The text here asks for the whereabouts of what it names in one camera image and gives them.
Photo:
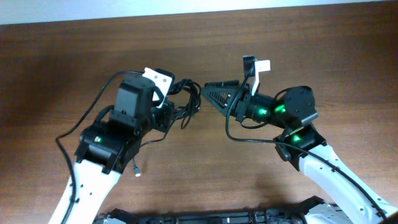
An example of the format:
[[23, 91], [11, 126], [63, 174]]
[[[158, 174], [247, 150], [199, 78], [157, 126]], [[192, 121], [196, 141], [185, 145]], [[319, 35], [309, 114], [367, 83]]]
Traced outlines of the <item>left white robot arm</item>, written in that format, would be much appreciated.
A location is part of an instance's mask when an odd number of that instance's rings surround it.
[[70, 177], [51, 223], [92, 223], [101, 204], [153, 129], [166, 133], [172, 107], [166, 102], [175, 77], [146, 69], [123, 71], [114, 104], [103, 108], [79, 137]]

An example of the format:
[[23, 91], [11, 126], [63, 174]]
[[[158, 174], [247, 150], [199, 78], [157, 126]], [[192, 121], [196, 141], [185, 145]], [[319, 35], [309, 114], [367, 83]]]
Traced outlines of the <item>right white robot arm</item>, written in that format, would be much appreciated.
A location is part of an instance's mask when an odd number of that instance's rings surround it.
[[271, 125], [282, 133], [268, 142], [280, 158], [314, 181], [335, 203], [310, 205], [301, 213], [304, 223], [397, 223], [397, 207], [368, 187], [339, 158], [317, 131], [315, 97], [309, 86], [293, 86], [267, 96], [237, 80], [205, 84], [202, 96], [226, 119], [256, 127]]

